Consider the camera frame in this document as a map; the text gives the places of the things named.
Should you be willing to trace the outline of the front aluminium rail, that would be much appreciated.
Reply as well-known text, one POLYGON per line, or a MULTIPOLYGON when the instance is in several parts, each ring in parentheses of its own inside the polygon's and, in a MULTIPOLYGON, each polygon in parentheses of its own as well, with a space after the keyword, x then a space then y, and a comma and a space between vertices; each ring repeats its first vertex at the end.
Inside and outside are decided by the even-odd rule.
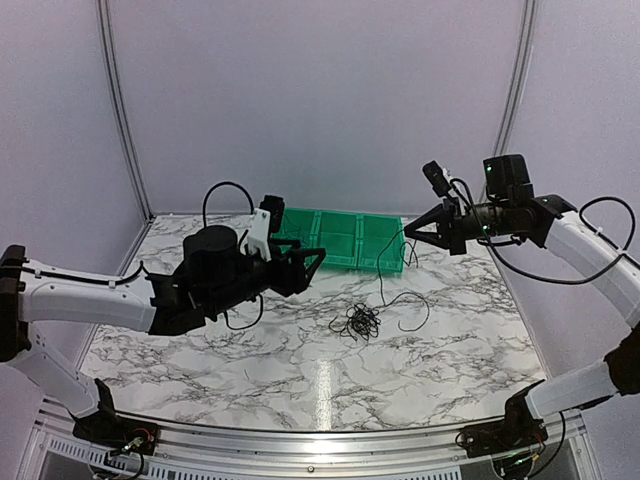
POLYGON ((109 456, 73 436, 63 406, 45 399, 20 479, 598 479, 581 414, 547 420, 543 436, 502 453, 469 454, 480 422, 363 432, 295 432, 214 427, 126 413, 156 425, 155 449, 109 456))

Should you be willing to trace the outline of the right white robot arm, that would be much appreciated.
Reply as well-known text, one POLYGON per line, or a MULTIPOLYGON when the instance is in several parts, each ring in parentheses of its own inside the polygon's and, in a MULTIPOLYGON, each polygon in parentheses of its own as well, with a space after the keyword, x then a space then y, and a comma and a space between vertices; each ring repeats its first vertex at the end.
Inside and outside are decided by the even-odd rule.
POLYGON ((639 392, 639 263, 627 244, 616 245, 589 223, 582 209, 557 194, 534 192, 524 157, 511 154, 484 160, 487 200, 476 203, 466 183, 451 176, 437 162, 422 172, 441 204, 404 229, 407 238, 452 255, 463 255, 467 243, 484 244, 509 271, 554 286, 592 285, 619 312, 629 334, 605 357, 589 366, 542 381, 513 395, 495 438, 515 448, 545 417, 570 409, 590 408, 614 396, 639 392), (495 238, 512 243, 531 242, 570 266, 575 279, 549 278, 510 263, 495 238))

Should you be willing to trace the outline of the left aluminium frame post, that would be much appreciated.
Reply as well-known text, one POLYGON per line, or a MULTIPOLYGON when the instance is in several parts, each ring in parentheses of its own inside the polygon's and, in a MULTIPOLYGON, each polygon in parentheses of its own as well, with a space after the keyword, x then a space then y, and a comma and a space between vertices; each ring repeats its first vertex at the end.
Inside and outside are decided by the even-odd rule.
POLYGON ((128 171, 132 189, 142 217, 146 223, 154 220, 149 197, 144 184, 142 170, 136 151, 134 138, 125 105, 123 87, 117 60, 115 34, 111 15, 110 2, 97 0, 95 2, 99 38, 101 41, 102 57, 106 69, 107 87, 114 114, 117 135, 121 144, 124 162, 128 171))

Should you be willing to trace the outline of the middle green storage bin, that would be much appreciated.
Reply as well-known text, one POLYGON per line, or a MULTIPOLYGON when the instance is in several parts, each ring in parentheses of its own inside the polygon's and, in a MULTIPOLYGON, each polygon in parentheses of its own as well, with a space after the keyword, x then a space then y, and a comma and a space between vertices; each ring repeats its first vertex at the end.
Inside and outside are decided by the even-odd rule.
POLYGON ((321 267, 354 270, 360 249, 361 216, 352 212, 317 211, 316 247, 326 251, 321 267))

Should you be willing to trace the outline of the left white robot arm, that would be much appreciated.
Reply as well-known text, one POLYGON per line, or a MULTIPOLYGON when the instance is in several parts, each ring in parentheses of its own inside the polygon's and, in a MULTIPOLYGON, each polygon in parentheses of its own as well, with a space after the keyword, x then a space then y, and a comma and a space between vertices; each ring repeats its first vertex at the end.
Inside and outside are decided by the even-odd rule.
POLYGON ((169 275, 143 266, 126 277, 56 269, 10 245, 1 255, 1 360, 60 401, 82 431, 106 445, 125 438, 109 388, 79 372, 51 347, 40 321, 110 325, 152 336, 180 336, 227 316, 271 290, 304 292, 326 257, 323 248, 279 239, 284 201, 273 195, 249 205, 243 234, 204 222, 182 242, 183 259, 169 275))

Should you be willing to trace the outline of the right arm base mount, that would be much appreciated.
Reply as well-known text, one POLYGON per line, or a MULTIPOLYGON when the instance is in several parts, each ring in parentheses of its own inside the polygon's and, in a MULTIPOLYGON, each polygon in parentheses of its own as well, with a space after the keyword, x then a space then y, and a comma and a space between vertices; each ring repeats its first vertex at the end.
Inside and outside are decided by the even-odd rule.
POLYGON ((467 425, 459 431, 454 442, 465 450, 468 458, 477 458, 541 446, 547 439, 548 433, 542 421, 512 430, 501 419, 467 425))

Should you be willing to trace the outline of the aluminium frame post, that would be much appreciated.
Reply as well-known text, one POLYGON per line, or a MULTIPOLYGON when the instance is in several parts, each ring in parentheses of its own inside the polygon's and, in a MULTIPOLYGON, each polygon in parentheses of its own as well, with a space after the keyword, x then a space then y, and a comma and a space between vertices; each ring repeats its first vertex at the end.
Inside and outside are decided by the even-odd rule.
POLYGON ((526 0, 524 2, 518 30, 515 59, 511 69, 506 100, 492 150, 493 156, 504 155, 508 151, 532 59, 538 11, 539 1, 526 0))
POLYGON ((144 184, 142 170, 136 151, 134 138, 125 105, 123 87, 117 60, 115 34, 111 15, 110 2, 97 0, 95 2, 99 38, 101 41, 102 57, 106 69, 107 87, 114 114, 117 135, 121 144, 124 162, 128 171, 132 189, 142 217, 146 223, 154 220, 149 197, 144 184))

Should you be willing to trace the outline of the left green storage bin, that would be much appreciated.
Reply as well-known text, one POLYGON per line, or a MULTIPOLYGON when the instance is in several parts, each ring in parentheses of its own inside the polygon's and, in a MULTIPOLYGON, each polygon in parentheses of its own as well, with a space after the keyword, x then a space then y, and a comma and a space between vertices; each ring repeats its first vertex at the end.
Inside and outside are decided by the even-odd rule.
POLYGON ((319 221, 319 210, 285 208, 280 230, 271 237, 296 238, 301 241, 301 248, 315 248, 318 246, 319 221))

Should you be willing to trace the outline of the right aluminium frame post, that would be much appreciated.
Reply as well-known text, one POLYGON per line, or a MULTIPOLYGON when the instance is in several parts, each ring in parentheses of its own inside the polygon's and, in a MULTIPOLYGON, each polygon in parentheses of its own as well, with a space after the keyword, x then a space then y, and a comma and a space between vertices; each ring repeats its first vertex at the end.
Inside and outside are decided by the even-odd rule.
POLYGON ((532 59, 538 11, 539 1, 526 0, 524 2, 518 30, 515 59, 511 69, 506 100, 492 150, 493 156, 504 155, 508 151, 532 59))

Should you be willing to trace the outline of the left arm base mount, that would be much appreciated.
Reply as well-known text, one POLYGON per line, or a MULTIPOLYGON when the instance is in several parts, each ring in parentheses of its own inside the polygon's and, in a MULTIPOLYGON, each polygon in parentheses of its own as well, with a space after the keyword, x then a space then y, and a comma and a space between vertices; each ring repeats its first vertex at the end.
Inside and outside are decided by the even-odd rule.
POLYGON ((98 412, 73 418, 73 435, 81 440, 109 447, 117 453, 152 455, 156 448, 159 425, 121 416, 104 416, 98 412))

